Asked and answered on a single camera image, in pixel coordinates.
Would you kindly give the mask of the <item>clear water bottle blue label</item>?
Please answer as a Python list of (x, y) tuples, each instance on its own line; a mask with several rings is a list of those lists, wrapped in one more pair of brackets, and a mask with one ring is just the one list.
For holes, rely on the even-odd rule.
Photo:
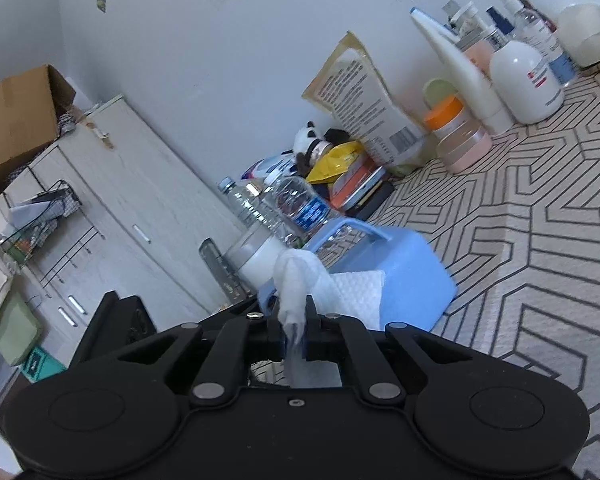
[(302, 177), (272, 172), (264, 179), (275, 209), (297, 229), (305, 245), (340, 213)]

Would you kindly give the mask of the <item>white blue tube package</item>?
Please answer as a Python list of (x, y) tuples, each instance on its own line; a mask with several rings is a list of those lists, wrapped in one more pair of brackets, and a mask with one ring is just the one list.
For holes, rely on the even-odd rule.
[(296, 159), (291, 153), (275, 155), (261, 159), (251, 165), (240, 177), (242, 180), (264, 180), (275, 169), (296, 170)]

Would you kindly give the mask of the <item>white cleaning wipe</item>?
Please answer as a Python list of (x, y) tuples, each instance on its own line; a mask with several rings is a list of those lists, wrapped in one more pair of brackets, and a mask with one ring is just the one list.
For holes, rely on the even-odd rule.
[(385, 272), (379, 270), (331, 274), (313, 252), (287, 249), (275, 263), (273, 283), (278, 296), (277, 319), (287, 337), (284, 361), (292, 388), (330, 388), (341, 385), (338, 366), (310, 362), (306, 351), (306, 300), (317, 313), (357, 318), (369, 330), (380, 329), (380, 304)]

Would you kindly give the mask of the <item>clear empty plastic bottle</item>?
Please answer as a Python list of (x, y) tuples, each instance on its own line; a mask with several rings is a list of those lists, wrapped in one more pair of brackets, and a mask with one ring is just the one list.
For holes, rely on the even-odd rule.
[(230, 210), (247, 227), (263, 226), (277, 235), (279, 216), (265, 203), (260, 194), (251, 192), (251, 185), (241, 185), (226, 177), (218, 184), (220, 193), (226, 198)]

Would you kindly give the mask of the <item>clear spray bottle blue label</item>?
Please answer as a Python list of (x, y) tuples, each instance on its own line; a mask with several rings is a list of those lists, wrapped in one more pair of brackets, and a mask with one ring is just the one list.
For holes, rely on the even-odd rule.
[(577, 78), (577, 71), (567, 52), (538, 12), (520, 0), (500, 0), (514, 19), (517, 37), (538, 50), (563, 87)]

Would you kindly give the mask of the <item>yellow snack bag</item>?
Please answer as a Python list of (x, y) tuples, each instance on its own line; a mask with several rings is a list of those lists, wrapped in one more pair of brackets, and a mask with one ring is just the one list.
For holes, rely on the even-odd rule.
[(315, 163), (306, 180), (309, 184), (334, 183), (364, 154), (363, 145), (358, 141), (336, 145)]

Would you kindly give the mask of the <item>brown cardboard box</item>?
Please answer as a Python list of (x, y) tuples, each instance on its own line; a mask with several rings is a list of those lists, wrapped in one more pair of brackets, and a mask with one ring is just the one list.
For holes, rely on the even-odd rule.
[(48, 64), (0, 81), (0, 187), (55, 141), (58, 119), (75, 97), (73, 86)]

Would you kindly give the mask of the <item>white wooden cabinet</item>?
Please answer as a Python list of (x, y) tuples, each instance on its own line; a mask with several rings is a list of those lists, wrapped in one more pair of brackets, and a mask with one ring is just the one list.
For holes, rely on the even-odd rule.
[(225, 250), (242, 225), (123, 96), (88, 115), (33, 159), (0, 196), (9, 207), (68, 184), (80, 208), (12, 284), (42, 322), (41, 347), (69, 364), (106, 292), (143, 301), (158, 330), (198, 321), (229, 301), (199, 255)]

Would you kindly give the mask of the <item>beige printed food pouch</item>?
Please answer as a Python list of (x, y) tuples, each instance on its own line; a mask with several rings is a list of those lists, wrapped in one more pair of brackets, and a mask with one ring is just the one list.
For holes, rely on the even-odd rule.
[(332, 115), (377, 165), (406, 176), (436, 157), (424, 125), (393, 101), (362, 42), (347, 32), (302, 98)]

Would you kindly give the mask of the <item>white pump dispenser bottle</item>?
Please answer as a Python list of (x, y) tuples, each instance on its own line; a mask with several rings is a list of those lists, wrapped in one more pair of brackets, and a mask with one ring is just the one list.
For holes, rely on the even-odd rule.
[(562, 85), (538, 50), (506, 38), (497, 28), (486, 40), (493, 48), (490, 79), (517, 122), (537, 124), (562, 107)]

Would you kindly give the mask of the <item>grey metal grater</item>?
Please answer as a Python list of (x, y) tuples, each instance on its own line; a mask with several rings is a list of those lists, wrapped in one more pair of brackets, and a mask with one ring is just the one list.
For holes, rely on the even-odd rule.
[(251, 290), (242, 282), (235, 269), (221, 254), (218, 246), (211, 238), (202, 241), (198, 252), (220, 289), (224, 292), (230, 306), (241, 304), (253, 297)]

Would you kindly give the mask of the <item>orange lid plastic jar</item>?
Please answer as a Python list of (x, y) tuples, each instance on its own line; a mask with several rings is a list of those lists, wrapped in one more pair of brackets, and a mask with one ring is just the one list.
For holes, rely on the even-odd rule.
[(465, 124), (474, 119), (457, 96), (447, 96), (435, 105), (425, 117), (425, 124), (437, 139), (437, 155), (449, 153), (464, 143), (469, 136)]

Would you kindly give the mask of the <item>stack of flat boxes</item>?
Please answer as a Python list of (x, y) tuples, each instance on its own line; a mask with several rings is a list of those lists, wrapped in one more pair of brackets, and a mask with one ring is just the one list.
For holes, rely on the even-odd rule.
[(328, 186), (329, 203), (347, 217), (368, 220), (393, 193), (384, 167), (368, 155), (360, 156)]

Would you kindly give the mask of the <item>pink round cosmetic case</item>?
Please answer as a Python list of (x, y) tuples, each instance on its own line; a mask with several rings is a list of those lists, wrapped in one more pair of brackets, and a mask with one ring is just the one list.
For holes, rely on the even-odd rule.
[(458, 128), (437, 145), (438, 159), (452, 174), (459, 174), (475, 165), (489, 153), (492, 139), (481, 127)]

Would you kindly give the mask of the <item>panda plush toy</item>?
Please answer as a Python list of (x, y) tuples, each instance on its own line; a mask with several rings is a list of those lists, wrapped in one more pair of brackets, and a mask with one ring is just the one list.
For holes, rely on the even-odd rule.
[(330, 150), (349, 140), (350, 134), (342, 129), (329, 128), (323, 132), (313, 122), (307, 122), (294, 136), (292, 152), (299, 166), (313, 168)]

